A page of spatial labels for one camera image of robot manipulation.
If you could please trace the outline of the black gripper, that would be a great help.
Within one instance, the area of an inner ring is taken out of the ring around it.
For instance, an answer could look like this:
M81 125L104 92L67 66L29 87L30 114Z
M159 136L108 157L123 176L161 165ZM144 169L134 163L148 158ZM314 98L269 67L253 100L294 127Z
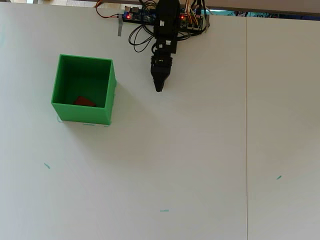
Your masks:
M173 62L172 54L177 52L178 41L176 39L157 39L152 45L151 51L151 75L155 90L159 93L163 90Z

